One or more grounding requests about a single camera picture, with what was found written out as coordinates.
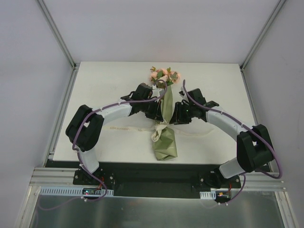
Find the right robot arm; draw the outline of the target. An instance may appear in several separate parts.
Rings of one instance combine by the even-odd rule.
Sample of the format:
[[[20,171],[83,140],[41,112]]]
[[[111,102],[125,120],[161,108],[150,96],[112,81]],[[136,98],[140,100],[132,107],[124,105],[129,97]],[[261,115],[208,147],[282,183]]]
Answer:
[[[193,118],[198,118],[218,127],[237,144],[236,157],[207,174],[203,178],[206,185],[223,188],[232,178],[258,171],[275,159],[270,135],[264,125],[245,125],[218,103],[207,102],[198,88],[188,92],[182,89],[179,94],[183,99],[175,104],[171,124],[189,124]]]

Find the cream ribbon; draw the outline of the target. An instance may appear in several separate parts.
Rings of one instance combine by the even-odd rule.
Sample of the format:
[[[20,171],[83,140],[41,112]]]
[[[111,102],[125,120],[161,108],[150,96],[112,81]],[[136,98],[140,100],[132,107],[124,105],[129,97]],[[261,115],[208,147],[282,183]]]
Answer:
[[[189,125],[173,125],[168,123],[163,124],[153,124],[151,127],[136,127],[136,126],[114,126],[107,125],[104,127],[107,130],[118,130],[118,131],[134,131],[134,132],[151,132],[151,140],[156,142],[160,139],[161,134],[164,130],[171,129],[175,134],[180,134],[190,137],[204,137],[215,131],[215,127],[212,127],[210,124],[205,124],[199,128],[198,125],[195,125],[195,128],[190,127]]]

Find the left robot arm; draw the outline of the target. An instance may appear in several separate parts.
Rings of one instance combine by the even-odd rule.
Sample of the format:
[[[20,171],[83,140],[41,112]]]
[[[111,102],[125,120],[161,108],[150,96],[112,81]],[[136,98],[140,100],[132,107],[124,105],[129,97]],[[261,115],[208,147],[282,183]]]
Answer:
[[[72,150],[77,153],[80,167],[85,171],[84,179],[91,185],[100,181],[99,162],[94,147],[99,140],[102,127],[119,118],[128,117],[138,112],[146,118],[163,121],[161,99],[167,88],[150,87],[145,83],[138,85],[135,91],[122,96],[118,102],[93,109],[87,105],[78,108],[66,128],[66,136],[72,143]]]

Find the pink rose flower branch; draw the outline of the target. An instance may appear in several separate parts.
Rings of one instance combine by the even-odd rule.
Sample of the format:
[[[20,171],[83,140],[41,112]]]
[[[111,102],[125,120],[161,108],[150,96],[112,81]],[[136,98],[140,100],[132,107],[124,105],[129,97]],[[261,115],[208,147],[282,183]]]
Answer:
[[[168,86],[177,84],[181,79],[180,73],[177,71],[172,71],[170,67],[165,69],[152,66],[150,68],[150,72],[151,82],[158,81],[159,83],[163,83],[163,81],[165,81]]]

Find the green and orange wrapping paper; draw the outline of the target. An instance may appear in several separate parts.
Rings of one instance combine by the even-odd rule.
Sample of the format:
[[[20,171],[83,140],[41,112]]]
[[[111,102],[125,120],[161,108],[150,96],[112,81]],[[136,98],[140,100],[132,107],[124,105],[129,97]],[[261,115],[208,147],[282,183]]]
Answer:
[[[166,94],[161,99],[161,114],[163,121],[156,121],[155,124],[170,124],[173,115],[173,95],[171,86],[168,87]],[[158,161],[170,160],[178,157],[175,133],[173,130],[164,130],[160,139],[152,142],[152,149]]]

